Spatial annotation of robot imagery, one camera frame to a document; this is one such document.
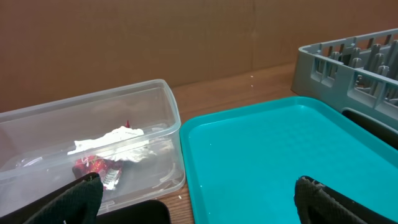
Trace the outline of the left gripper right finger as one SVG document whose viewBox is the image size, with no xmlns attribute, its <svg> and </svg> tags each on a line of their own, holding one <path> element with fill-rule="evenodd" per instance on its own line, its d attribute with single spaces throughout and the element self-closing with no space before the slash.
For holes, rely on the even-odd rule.
<svg viewBox="0 0 398 224">
<path fill-rule="evenodd" d="M 301 224 L 397 224 L 309 176 L 295 183 Z"/>
</svg>

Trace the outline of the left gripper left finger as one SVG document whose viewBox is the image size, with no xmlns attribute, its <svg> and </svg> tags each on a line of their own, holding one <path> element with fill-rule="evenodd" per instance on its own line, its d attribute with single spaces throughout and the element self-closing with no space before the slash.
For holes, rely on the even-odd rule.
<svg viewBox="0 0 398 224">
<path fill-rule="evenodd" d="M 100 175 L 92 172 L 1 217 L 1 223 L 95 223 L 102 197 Z"/>
</svg>

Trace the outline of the red snack wrapper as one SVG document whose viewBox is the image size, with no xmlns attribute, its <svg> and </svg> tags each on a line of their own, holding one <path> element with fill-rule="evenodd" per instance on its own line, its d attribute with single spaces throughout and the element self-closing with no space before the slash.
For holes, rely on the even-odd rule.
<svg viewBox="0 0 398 224">
<path fill-rule="evenodd" d="M 75 150 L 68 152 L 68 155 L 98 147 L 110 146 L 133 136 L 136 136 L 136 134 L 131 128 L 129 121 L 127 121 L 124 126 L 116 128 L 100 138 L 75 141 Z M 72 171 L 76 178 L 92 172 L 97 173 L 105 190 L 115 190 L 125 160 L 125 156 L 122 156 L 121 152 L 118 152 L 118 149 L 112 149 L 78 159 Z"/>
</svg>

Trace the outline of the white napkin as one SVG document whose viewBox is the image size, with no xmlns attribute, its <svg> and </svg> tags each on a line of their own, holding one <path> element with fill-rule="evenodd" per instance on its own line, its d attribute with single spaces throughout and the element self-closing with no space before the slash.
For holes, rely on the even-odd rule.
<svg viewBox="0 0 398 224">
<path fill-rule="evenodd" d="M 135 143 L 128 143 L 127 140 L 143 135 L 142 129 L 121 126 L 100 138 L 74 141 L 75 149 L 67 152 L 67 154 L 72 155 L 89 149 L 105 147 L 95 155 L 112 161 L 140 162 L 156 155 L 154 151 L 149 149 L 149 140 Z"/>
</svg>

